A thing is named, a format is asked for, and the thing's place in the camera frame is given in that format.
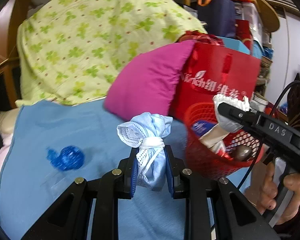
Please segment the person's right hand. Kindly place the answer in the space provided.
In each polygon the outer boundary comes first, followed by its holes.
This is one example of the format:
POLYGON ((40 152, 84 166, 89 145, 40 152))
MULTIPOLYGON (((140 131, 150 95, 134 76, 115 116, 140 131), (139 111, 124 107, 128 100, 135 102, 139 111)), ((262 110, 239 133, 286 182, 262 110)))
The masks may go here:
MULTIPOLYGON (((274 164, 269 163, 256 204, 256 208, 260 214, 263 214, 266 210, 273 210, 276 207, 276 200, 274 198, 277 195, 277 186, 273 182, 274 171, 274 164)), ((298 213, 300 206, 300 174, 290 174, 284 178, 283 182, 287 189, 294 192, 294 195, 276 225, 281 225, 293 219, 298 213)))

